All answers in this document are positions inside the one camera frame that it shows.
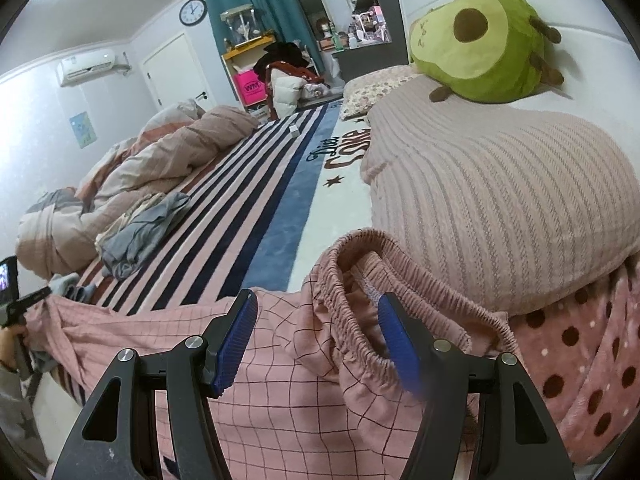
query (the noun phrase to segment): white door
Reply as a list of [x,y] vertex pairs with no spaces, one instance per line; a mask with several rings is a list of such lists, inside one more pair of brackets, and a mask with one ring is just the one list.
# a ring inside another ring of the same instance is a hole
[[186,99],[196,99],[205,110],[216,105],[184,34],[158,48],[142,67],[159,109]]

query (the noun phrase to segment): clock face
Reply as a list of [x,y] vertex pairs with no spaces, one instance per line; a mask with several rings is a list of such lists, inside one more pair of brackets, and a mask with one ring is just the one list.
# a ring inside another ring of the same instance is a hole
[[180,22],[187,27],[200,23],[207,13],[204,0],[189,0],[180,9]]

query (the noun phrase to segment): bottle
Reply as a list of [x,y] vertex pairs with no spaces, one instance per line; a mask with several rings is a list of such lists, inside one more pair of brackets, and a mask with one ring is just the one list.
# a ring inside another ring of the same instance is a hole
[[358,40],[353,32],[349,33],[349,48],[357,48]]
[[342,40],[338,33],[335,30],[335,25],[332,22],[329,22],[329,28],[331,29],[331,39],[334,41],[334,47],[338,52],[342,52],[344,47],[342,46]]

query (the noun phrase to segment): plush toy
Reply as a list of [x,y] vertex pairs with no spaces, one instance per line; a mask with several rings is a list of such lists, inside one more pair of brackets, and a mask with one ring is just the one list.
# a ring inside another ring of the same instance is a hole
[[418,69],[443,86],[432,102],[452,93],[483,103],[525,97],[538,85],[564,82],[544,59],[547,38],[560,43],[525,0],[455,0],[431,10],[410,31]]

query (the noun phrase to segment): hand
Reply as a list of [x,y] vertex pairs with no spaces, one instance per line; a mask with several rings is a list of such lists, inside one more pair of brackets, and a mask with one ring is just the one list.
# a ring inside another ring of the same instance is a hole
[[27,327],[23,325],[13,325],[7,328],[0,329],[0,362],[15,370],[15,336],[27,335]]

